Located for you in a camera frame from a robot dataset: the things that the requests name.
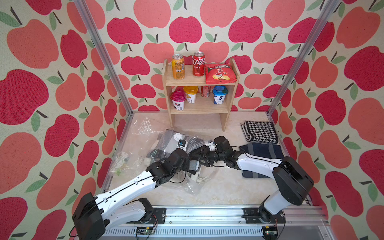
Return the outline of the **clear plastic vacuum bag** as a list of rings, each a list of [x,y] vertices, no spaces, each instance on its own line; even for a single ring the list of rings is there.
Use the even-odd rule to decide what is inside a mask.
[[[128,129],[124,149],[114,158],[110,169],[114,176],[133,177],[145,171],[150,164],[168,157],[175,149],[188,154],[201,146],[214,146],[212,139],[193,132],[174,129],[167,124],[148,118],[133,120]],[[218,170],[200,165],[196,174],[179,172],[171,180],[191,195],[198,195]]]

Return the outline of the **black white houndstooth scarf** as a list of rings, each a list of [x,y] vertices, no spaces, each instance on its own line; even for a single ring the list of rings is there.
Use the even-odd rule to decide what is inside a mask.
[[[278,136],[271,122],[245,121],[241,128],[247,142],[278,144]]]

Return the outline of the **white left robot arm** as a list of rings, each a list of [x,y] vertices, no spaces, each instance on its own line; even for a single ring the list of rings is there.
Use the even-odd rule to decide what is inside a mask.
[[[143,193],[154,190],[173,178],[188,161],[182,149],[174,150],[168,158],[151,164],[136,178],[103,194],[85,194],[73,213],[74,229],[80,240],[97,240],[105,232],[107,219],[124,204]]]

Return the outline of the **navy blue plaid scarf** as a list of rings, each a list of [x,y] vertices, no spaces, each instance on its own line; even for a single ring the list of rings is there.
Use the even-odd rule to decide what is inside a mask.
[[[244,152],[249,155],[263,157],[268,159],[282,159],[284,154],[280,145],[264,144],[258,142],[251,142],[247,145],[240,146]],[[244,178],[267,178],[268,176],[258,174],[252,171],[242,171]]]

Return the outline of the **black grey striped scarf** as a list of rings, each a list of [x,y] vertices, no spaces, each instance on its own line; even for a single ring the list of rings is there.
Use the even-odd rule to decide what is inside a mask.
[[[199,162],[199,159],[190,159],[190,170],[188,172],[185,172],[185,171],[180,171],[180,172],[185,172],[185,174],[186,173],[196,174],[200,165],[201,164]]]

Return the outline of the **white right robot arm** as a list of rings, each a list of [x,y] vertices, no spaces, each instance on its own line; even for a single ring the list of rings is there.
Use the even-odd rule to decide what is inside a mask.
[[[268,196],[258,208],[258,215],[267,222],[269,217],[279,215],[290,205],[300,206],[314,186],[314,180],[291,157],[268,159],[253,156],[242,149],[234,150],[229,141],[219,136],[214,140],[215,148],[202,146],[192,150],[190,160],[206,167],[222,161],[229,168],[251,171],[276,181],[278,190]]]

